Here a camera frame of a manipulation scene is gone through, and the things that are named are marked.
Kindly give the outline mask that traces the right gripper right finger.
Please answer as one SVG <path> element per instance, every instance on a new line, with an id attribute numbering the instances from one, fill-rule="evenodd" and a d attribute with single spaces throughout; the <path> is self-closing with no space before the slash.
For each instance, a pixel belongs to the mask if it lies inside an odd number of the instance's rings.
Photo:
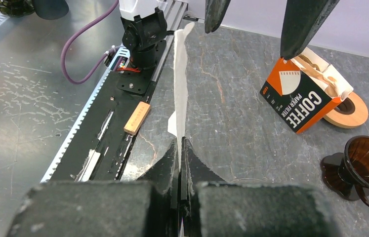
<path id="1" fill-rule="evenodd" d="M 182 138 L 183 230 L 186 237 L 337 237 L 321 191 L 306 184 L 229 183 Z"/>

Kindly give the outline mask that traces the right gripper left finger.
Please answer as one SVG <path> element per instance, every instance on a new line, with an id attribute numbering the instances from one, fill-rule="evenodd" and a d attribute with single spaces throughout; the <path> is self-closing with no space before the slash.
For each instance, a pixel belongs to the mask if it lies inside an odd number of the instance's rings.
<path id="1" fill-rule="evenodd" d="M 176 237 L 176 142 L 134 181 L 50 181 L 24 196 L 9 237 Z"/>

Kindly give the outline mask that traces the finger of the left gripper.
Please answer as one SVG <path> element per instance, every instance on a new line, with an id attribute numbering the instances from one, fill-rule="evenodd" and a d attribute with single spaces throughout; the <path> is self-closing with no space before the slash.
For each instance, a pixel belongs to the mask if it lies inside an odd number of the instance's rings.
<path id="1" fill-rule="evenodd" d="M 303 52 L 339 0 L 287 0 L 280 57 L 290 60 Z"/>
<path id="2" fill-rule="evenodd" d="M 205 33 L 215 32 L 221 25 L 230 0 L 206 0 L 205 1 Z"/>

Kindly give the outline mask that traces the coffee filter box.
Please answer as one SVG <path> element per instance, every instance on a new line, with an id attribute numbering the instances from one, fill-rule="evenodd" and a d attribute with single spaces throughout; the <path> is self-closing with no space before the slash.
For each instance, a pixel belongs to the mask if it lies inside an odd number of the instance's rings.
<path id="1" fill-rule="evenodd" d="M 280 58 L 259 93 L 290 129 L 299 134 L 352 92 L 352 85 L 333 64 L 305 48 L 290 60 Z"/>

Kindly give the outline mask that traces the white paper coffee filter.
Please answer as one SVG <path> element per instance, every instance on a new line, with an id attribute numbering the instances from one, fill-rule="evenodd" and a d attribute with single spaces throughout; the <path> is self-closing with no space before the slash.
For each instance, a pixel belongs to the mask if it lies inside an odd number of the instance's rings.
<path id="1" fill-rule="evenodd" d="M 185 41 L 191 33 L 195 23 L 187 24 L 183 29 L 174 32 L 174 108 L 175 111 L 168 119 L 167 131 L 176 136 L 177 139 L 177 155 L 178 167 L 181 168 L 182 162 L 182 138 L 186 131 L 186 114 L 188 103 L 188 88 L 186 69 L 188 55 L 186 51 Z"/>

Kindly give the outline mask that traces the brown glass dripper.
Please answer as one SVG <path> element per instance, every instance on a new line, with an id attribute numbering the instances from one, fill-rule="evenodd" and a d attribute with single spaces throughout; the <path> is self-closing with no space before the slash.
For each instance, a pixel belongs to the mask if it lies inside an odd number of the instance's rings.
<path id="1" fill-rule="evenodd" d="M 343 152 L 324 157 L 320 166 L 323 182 L 330 190 L 369 207 L 369 136 L 349 139 Z"/>

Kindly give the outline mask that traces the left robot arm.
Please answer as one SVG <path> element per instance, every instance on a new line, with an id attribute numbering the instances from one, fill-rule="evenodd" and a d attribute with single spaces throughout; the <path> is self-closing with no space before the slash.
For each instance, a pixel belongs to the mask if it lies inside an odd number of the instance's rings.
<path id="1" fill-rule="evenodd" d="M 288 0 L 281 33 L 280 56 L 298 56 L 334 10 L 336 0 Z M 138 69 L 156 66 L 156 44 L 174 31 L 167 30 L 164 12 L 157 0 L 119 1 L 124 28 L 123 45 Z"/>

